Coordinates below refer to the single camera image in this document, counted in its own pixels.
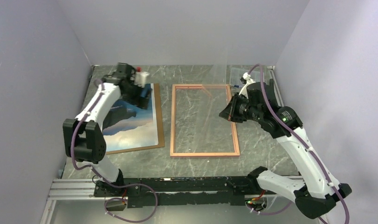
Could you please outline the clear acrylic sheet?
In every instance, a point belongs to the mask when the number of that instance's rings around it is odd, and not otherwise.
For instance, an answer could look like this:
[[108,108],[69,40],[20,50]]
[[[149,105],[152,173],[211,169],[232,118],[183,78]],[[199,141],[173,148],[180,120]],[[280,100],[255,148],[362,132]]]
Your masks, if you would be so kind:
[[[197,84],[227,84],[227,65],[217,63]],[[176,90],[176,153],[233,152],[230,122],[220,119],[228,104],[224,89]]]

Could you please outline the pink picture frame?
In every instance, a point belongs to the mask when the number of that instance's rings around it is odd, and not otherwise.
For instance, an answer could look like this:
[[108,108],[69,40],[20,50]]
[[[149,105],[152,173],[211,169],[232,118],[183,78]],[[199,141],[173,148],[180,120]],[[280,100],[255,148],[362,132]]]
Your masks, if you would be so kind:
[[240,147],[238,141],[238,134],[236,124],[230,122],[231,136],[233,140],[233,152],[211,152],[211,153],[176,153],[175,152],[175,131],[176,131],[176,90],[202,90],[209,97],[211,93],[208,89],[224,89],[226,91],[226,100],[230,101],[232,95],[228,84],[173,84],[172,85],[172,111],[171,111],[171,141],[170,141],[170,156],[171,157],[238,157],[240,156]]

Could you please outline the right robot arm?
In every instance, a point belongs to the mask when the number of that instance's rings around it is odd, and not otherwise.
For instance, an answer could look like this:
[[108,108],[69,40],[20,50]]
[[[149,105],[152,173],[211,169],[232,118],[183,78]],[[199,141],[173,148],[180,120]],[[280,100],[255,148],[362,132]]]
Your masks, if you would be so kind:
[[337,180],[318,157],[297,113],[278,105],[272,84],[244,80],[243,88],[219,116],[235,123],[257,122],[285,149],[302,176],[300,181],[292,180],[258,167],[248,174],[247,187],[252,193],[277,193],[310,219],[328,213],[352,193],[350,185]]

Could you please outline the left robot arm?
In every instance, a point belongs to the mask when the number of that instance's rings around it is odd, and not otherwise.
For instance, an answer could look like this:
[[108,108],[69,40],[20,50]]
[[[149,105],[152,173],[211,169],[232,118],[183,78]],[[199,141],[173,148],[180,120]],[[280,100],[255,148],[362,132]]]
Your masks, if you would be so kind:
[[94,81],[97,91],[93,98],[75,118],[65,119],[62,125],[66,156],[74,169],[91,169],[113,196],[122,194],[126,185],[122,171],[106,156],[103,122],[119,99],[140,109],[148,107],[149,75],[139,67],[118,63],[113,72]]

